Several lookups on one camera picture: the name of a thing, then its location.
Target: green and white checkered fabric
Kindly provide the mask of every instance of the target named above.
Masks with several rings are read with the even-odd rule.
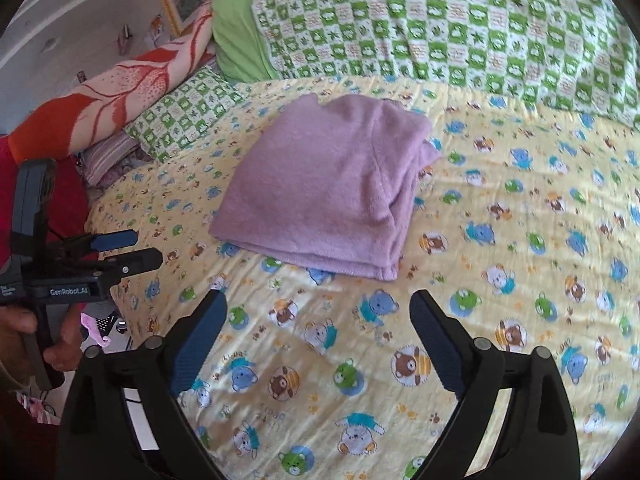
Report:
[[[211,67],[204,66],[130,122],[125,131],[150,156],[164,162],[206,136],[213,123],[244,99]]]
[[[638,43],[611,0],[254,0],[283,78],[404,75],[640,128]]]

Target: folded purple blanket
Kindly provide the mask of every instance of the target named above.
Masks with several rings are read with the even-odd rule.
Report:
[[[430,131],[391,102],[302,96],[238,165],[209,233],[297,266],[394,280],[418,172],[439,157]]]

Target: green checkered blanket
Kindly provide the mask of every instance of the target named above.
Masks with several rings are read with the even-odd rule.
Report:
[[[638,42],[611,0],[254,0],[282,78],[404,75],[640,129]]]

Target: hand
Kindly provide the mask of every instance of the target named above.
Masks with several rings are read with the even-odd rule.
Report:
[[[20,334],[32,334],[36,327],[33,312],[19,306],[0,306],[0,360],[12,377],[23,384],[33,370]],[[43,358],[55,370],[75,370],[82,357],[81,344],[80,307],[73,305],[62,322],[60,340],[44,351]]]

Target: wall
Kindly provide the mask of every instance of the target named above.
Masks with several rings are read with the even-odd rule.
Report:
[[[25,0],[0,38],[0,134],[78,85],[78,72],[92,78],[146,52],[143,38],[158,14],[167,24],[161,0]],[[125,23],[134,37],[121,57],[117,39]]]

